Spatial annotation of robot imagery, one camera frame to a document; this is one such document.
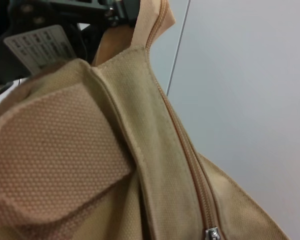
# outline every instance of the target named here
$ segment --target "label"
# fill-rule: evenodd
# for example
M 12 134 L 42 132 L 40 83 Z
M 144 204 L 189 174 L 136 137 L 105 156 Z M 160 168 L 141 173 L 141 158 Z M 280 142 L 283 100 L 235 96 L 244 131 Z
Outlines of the label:
M 3 41 L 33 75 L 59 59 L 76 57 L 65 31 L 60 25 L 9 36 Z

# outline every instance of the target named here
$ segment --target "gray wall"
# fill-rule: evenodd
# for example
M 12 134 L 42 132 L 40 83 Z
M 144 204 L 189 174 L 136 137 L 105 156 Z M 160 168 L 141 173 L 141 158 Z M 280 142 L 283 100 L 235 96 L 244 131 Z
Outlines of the gray wall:
M 198 150 L 300 239 L 300 0 L 191 0 L 168 97 Z
M 154 42 L 150 50 L 153 72 L 164 91 L 171 80 L 189 1 L 169 0 L 176 23 Z

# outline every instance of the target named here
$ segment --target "tan fabric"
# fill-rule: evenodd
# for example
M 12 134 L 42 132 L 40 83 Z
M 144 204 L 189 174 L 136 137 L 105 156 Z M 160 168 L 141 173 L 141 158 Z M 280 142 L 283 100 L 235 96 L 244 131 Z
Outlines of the tan fabric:
M 102 44 L 98 67 L 60 64 L 0 104 L 0 240 L 201 240 L 211 217 L 225 240 L 288 239 L 198 155 L 155 79 L 148 50 L 173 21 L 141 0 L 128 49 Z
M 109 28 L 102 36 L 97 53 L 92 62 L 96 67 L 112 59 L 131 45 L 135 29 L 129 25 Z

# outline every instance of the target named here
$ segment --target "dotted texture panel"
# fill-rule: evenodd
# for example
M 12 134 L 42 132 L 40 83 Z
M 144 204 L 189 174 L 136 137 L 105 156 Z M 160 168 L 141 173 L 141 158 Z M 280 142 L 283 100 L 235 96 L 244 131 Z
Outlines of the dotted texture panel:
M 62 227 L 67 218 L 67 228 L 76 226 L 89 212 L 85 204 L 96 206 L 98 195 L 133 169 L 80 83 L 14 111 L 0 131 L 0 226 L 29 225 L 24 230 L 31 239 L 41 239 L 32 233 L 33 224 L 60 235 L 49 223 L 60 221 Z

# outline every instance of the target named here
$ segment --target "zipper pull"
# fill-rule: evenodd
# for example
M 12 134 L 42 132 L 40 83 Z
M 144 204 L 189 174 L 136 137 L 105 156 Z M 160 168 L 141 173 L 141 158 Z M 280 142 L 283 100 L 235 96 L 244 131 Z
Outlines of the zipper pull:
M 205 230 L 205 240 L 221 240 L 217 227 Z

